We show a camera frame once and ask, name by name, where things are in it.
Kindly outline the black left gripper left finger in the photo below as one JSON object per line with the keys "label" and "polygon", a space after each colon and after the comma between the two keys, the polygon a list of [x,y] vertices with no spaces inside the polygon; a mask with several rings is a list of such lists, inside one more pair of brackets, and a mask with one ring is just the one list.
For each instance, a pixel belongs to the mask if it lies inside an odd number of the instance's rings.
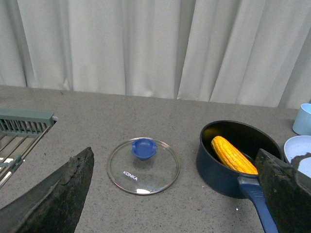
{"label": "black left gripper left finger", "polygon": [[73,233],[92,180],[90,147],[0,210],[2,233]]}

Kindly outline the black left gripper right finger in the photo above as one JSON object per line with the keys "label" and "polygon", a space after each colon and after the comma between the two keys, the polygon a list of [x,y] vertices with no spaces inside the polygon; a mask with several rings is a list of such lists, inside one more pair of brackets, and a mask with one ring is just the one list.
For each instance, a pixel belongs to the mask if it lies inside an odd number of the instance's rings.
{"label": "black left gripper right finger", "polygon": [[311,231],[311,178],[259,149],[255,165],[265,202],[280,233]]}

